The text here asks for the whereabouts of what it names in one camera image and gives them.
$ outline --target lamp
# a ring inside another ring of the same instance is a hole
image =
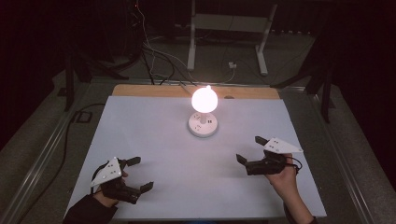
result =
[[[198,137],[208,137],[218,128],[218,120],[210,112],[218,106],[218,96],[210,88],[198,89],[191,99],[192,107],[197,111],[190,116],[189,129]]]

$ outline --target white lamp base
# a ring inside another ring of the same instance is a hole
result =
[[[204,123],[201,122],[202,116],[206,116]],[[189,129],[195,136],[208,137],[218,129],[218,120],[210,113],[195,112],[189,119]]]

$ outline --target person's left hand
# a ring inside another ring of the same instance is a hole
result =
[[[125,173],[124,171],[122,171],[122,177],[127,177],[127,176],[128,176],[128,174]],[[93,198],[96,199],[99,203],[101,203],[102,205],[104,205],[106,207],[112,207],[112,206],[116,205],[117,203],[119,203],[119,200],[117,200],[117,199],[107,198],[103,194],[100,187],[93,194]]]

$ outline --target white tabletop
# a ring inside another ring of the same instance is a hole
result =
[[[247,175],[236,161],[263,158],[259,135],[278,137],[300,147],[282,100],[219,99],[212,112],[218,131],[207,138],[189,132],[194,112],[190,98],[110,96],[81,168],[68,208],[90,193],[94,171],[114,157],[141,163],[126,167],[126,185],[154,182],[137,204],[121,202],[115,219],[263,219],[283,217],[283,205],[262,175]],[[300,193],[316,217],[325,217],[304,153],[297,176]]]

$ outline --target dark background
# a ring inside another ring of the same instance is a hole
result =
[[[203,12],[217,11],[221,3],[221,12],[225,14],[256,16],[268,12],[268,7],[240,9],[241,2],[248,6],[245,1],[213,2],[217,1],[201,1],[197,8]],[[392,173],[396,156],[392,141],[396,134],[395,3],[385,0],[279,2],[273,23],[275,33],[301,32],[317,38],[307,57],[308,66],[313,66],[318,59],[334,62],[332,83],[340,87],[395,188],[396,178]],[[52,91],[52,77],[64,70],[65,34],[81,44],[90,41],[91,32],[97,41],[93,42],[92,56],[111,57],[117,46],[111,41],[115,33],[101,29],[98,22],[101,15],[93,7],[94,3],[93,0],[1,1],[0,148]],[[180,35],[175,23],[183,26],[190,22],[189,1],[141,0],[140,4],[147,22],[169,38]],[[117,8],[107,13],[120,14]],[[78,12],[86,17],[76,17]],[[76,26],[91,27],[91,30],[86,30],[85,35],[74,33]]]

